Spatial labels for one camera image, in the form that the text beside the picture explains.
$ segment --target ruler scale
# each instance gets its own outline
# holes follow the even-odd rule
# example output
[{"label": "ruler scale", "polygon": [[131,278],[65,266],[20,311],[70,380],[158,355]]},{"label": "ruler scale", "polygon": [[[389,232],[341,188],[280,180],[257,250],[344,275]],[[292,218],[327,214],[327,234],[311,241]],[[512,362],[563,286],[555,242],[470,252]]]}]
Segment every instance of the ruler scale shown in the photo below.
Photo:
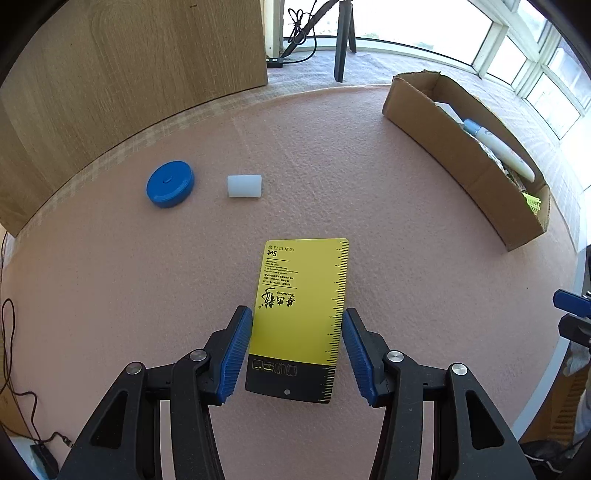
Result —
[{"label": "ruler scale", "polygon": [[246,370],[248,391],[330,401],[348,259],[345,238],[265,244]]}]

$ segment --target black wire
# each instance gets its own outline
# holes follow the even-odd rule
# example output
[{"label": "black wire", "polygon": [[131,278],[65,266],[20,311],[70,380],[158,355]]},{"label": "black wire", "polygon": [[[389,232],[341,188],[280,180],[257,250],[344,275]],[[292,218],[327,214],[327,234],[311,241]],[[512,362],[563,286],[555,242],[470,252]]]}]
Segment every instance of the black wire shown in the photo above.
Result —
[{"label": "black wire", "polygon": [[[7,244],[7,236],[8,236],[8,232],[4,233],[4,238],[2,239],[2,246],[0,247],[0,287],[2,286],[2,274],[4,272],[4,249],[6,247]],[[6,349],[6,322],[4,319],[4,307],[7,305],[7,303],[10,304],[11,306],[11,310],[12,310],[12,332],[10,334],[10,347],[9,347],[9,351],[10,351],[10,360],[8,359],[8,352]],[[14,302],[12,301],[11,298],[7,298],[6,300],[4,300],[2,302],[2,307],[0,307],[0,319],[2,320],[2,339],[4,340],[3,345],[2,345],[2,359],[3,359],[3,373],[4,373],[4,378],[6,379],[4,382],[4,385],[2,386],[2,388],[0,388],[0,395],[2,395],[2,393],[4,392],[4,390],[6,390],[6,388],[8,387],[8,390],[10,391],[10,393],[12,393],[12,395],[16,395],[17,397],[27,397],[32,395],[34,398],[33,401],[33,409],[31,410],[31,426],[33,427],[33,430],[35,430],[35,434],[37,435],[37,438],[33,438],[33,437],[29,437],[27,435],[23,435],[22,433],[18,433],[15,432],[14,430],[10,429],[9,427],[7,427],[3,422],[0,421],[0,425],[8,430],[9,432],[15,434],[15,435],[19,435],[21,437],[24,437],[26,439],[29,440],[33,440],[34,442],[38,443],[38,444],[42,444],[42,443],[47,443],[52,441],[56,436],[61,438],[62,441],[68,446],[71,447],[72,446],[72,441],[66,437],[65,435],[61,434],[60,432],[53,432],[53,434],[51,434],[51,436],[46,439],[46,440],[42,440],[41,439],[41,435],[39,435],[39,431],[37,430],[37,426],[35,425],[35,412],[37,411],[37,403],[39,401],[39,397],[37,396],[37,394],[33,391],[26,391],[23,393],[19,393],[16,392],[13,387],[12,387],[12,381],[11,381],[11,377],[12,377],[12,359],[14,358],[13,356],[13,350],[14,350],[14,334],[17,331],[17,323],[16,323],[16,317],[15,317],[15,309],[14,309]]]},{"label": "black wire", "polygon": [[[291,43],[295,40],[296,36],[301,32],[301,30],[303,29],[302,23],[303,23],[303,19],[305,15],[308,15],[308,21],[310,21],[310,18],[312,18],[312,15],[314,13],[314,7],[316,6],[316,2],[318,0],[314,0],[314,3],[312,4],[312,8],[310,8],[309,12],[304,12],[301,8],[298,9],[297,11],[295,11],[293,8],[288,8],[287,9],[287,13],[289,14],[291,21],[293,22],[293,26],[294,28],[291,30],[291,34],[288,37],[288,42]],[[312,53],[307,56],[304,59],[301,60],[294,60],[294,61],[284,61],[283,65],[286,65],[288,63],[301,63],[303,61],[306,60],[310,60],[313,56],[314,53],[316,53],[316,49],[318,48],[318,41],[316,39],[316,30],[315,30],[316,26],[312,27],[312,35],[314,37],[314,50],[312,50]],[[305,41],[307,40],[307,37],[304,37],[301,39],[300,42],[296,43],[296,45],[302,45]]]}]

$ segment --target blue lid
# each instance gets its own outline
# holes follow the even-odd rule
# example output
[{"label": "blue lid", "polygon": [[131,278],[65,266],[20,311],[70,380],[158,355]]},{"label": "blue lid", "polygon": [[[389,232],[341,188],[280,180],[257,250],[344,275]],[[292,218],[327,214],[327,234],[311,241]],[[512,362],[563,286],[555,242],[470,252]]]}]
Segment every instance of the blue lid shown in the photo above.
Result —
[{"label": "blue lid", "polygon": [[146,185],[146,194],[160,208],[181,203],[193,190],[193,170],[184,161],[173,160],[152,173]]},{"label": "blue lid", "polygon": [[470,120],[469,118],[466,118],[464,120],[464,130],[473,137],[476,136],[476,134],[481,128],[482,127],[478,125],[474,120]]}]

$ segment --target cardboard box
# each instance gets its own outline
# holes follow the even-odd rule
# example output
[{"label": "cardboard box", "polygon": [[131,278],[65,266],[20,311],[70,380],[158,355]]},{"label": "cardboard box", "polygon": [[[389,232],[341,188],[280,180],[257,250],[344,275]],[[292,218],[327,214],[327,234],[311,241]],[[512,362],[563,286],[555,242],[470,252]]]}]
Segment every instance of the cardboard box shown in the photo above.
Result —
[{"label": "cardboard box", "polygon": [[[541,200],[537,215],[480,144],[434,102],[449,103],[462,120],[470,118],[490,130],[532,168],[535,181],[522,180],[527,192]],[[427,71],[397,75],[382,113],[415,139],[462,185],[508,251],[546,231],[550,188],[542,172],[505,125],[451,78]]]}]

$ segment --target blue disc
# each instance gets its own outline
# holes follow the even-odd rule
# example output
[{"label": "blue disc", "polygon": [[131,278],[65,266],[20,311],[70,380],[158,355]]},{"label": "blue disc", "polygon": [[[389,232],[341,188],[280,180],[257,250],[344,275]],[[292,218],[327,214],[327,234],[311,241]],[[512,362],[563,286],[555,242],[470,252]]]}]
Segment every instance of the blue disc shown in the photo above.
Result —
[{"label": "blue disc", "polygon": [[146,185],[146,194],[160,208],[170,208],[189,196],[194,183],[191,167],[184,161],[173,160],[152,173]]}]

